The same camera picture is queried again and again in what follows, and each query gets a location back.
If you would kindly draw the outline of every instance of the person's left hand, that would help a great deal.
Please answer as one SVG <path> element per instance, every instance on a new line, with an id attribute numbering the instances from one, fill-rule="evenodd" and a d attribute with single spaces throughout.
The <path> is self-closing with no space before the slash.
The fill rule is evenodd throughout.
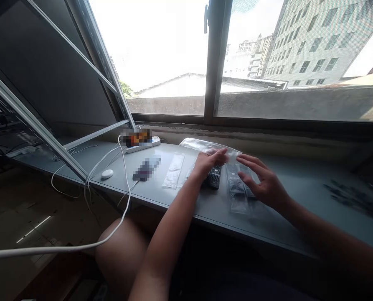
<path id="1" fill-rule="evenodd" d="M 228 162 L 229 157 L 226 155 L 227 151 L 226 148 L 222 148 L 212 155 L 200 152 L 191 176 L 197 176 L 203 181 L 215 165 L 222 166 Z"/>

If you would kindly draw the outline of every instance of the black remote control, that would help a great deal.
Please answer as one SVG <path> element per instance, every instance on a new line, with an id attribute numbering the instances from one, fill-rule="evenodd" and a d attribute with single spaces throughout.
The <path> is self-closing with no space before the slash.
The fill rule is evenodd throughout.
<path id="1" fill-rule="evenodd" d="M 212 189 L 220 188 L 221 166 L 214 166 L 207 175 L 207 184 Z"/>

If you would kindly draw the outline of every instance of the leg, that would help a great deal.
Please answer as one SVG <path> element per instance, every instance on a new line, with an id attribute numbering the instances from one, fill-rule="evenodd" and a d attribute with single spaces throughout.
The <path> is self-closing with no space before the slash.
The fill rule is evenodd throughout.
<path id="1" fill-rule="evenodd" d="M 99 240 L 106 238 L 119 221 L 113 222 Z M 96 262 L 117 294 L 129 296 L 148 245 L 149 241 L 134 222 L 125 218 L 114 235 L 96 249 Z"/>

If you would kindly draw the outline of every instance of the desk surface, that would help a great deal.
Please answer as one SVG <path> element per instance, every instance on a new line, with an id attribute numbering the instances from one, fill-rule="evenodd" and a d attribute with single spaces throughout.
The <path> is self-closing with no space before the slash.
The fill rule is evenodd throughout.
<path id="1" fill-rule="evenodd" d="M 90 172 L 94 165 L 115 145 L 115 143 L 95 140 L 78 146 L 78 150 L 95 144 L 98 146 L 74 155 L 74 158 L 87 172 Z M 138 183 L 132 190 L 134 197 L 142 203 L 147 202 L 164 208 L 172 203 L 179 188 L 165 189 L 162 188 L 162 184 L 175 152 L 185 154 L 179 178 L 179 182 L 181 182 L 185 179 L 198 151 L 180 145 L 161 144 L 125 154 L 130 186 L 134 183 L 132 181 L 134 171 L 145 158 L 152 155 L 161 157 L 161 163 L 154 171 L 153 176 L 147 182 Z M 127 191 L 127 185 L 121 155 L 117 156 L 117 159 L 109 167 L 114 171 L 114 175 L 109 179 L 101 179 L 100 177 L 100 173 L 105 170 L 105 166 L 117 153 L 117 151 L 112 152 L 102 161 L 96 170 L 97 176 L 93 178 L 91 183 L 106 190 L 124 193 Z M 35 153 L 20 155 L 14 159 L 31 167 L 53 173 L 63 163 L 53 162 L 52 157 L 51 151 L 40 149 Z M 324 163 L 271 156 L 260 156 L 260 159 L 278 175 L 285 189 L 297 202 L 319 217 L 373 246 L 373 218 L 337 203 L 331 199 L 329 191 L 323 187 L 323 184 L 329 184 L 330 180 L 334 179 L 347 186 L 353 186 L 370 196 L 373 195 L 373 192 L 359 178 Z M 62 168 L 57 174 L 72 181 L 81 182 L 68 167 Z M 260 206 L 260 214 L 254 218 L 229 212 L 226 175 L 223 169 L 219 190 L 201 190 L 195 218 L 279 247 L 313 256 L 310 247 L 287 220 L 264 204 L 259 203 L 258 205 Z"/>

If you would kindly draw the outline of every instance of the floor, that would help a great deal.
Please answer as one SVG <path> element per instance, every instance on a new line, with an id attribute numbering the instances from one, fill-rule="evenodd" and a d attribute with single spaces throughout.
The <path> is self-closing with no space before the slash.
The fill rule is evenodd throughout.
<path id="1" fill-rule="evenodd" d="M 54 184 L 68 194 L 78 194 L 77 187 L 60 179 L 54 179 Z M 92 210 L 105 229 L 119 214 L 97 196 L 93 197 L 93 201 Z M 49 176 L 21 168 L 0 175 L 0 249 L 68 243 L 82 245 L 96 242 L 100 233 L 83 197 L 70 199 L 56 192 L 50 185 Z M 0 300 L 14 299 L 53 256 L 0 260 Z"/>

